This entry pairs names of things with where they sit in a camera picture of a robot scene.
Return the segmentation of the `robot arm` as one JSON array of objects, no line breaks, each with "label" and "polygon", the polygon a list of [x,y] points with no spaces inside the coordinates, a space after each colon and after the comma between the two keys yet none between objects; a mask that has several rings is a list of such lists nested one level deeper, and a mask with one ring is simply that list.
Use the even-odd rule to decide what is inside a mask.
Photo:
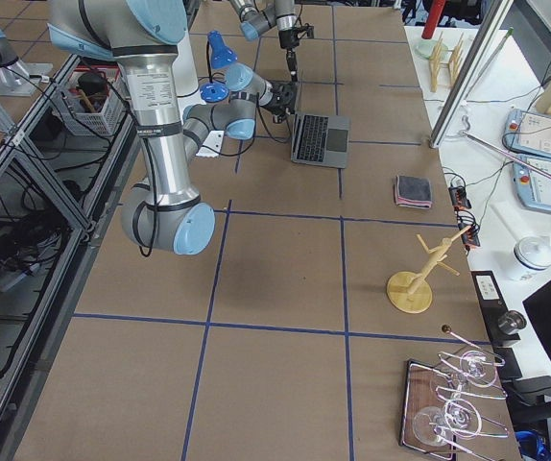
[{"label": "robot arm", "polygon": [[292,82],[299,79],[296,48],[299,46],[301,26],[294,1],[268,1],[260,10],[253,1],[229,1],[237,14],[240,30],[247,41],[258,40],[261,36],[277,29],[279,46],[286,51],[286,63]]},{"label": "robot arm", "polygon": [[215,216],[190,180],[189,161],[213,132],[252,138],[258,108],[285,119],[296,108],[296,83],[260,77],[211,32],[211,65],[225,71],[227,101],[181,109],[180,96],[198,89],[181,1],[53,1],[48,27],[60,49],[116,62],[128,88],[147,168],[123,205],[129,239],[177,255],[200,253],[214,232]]}]

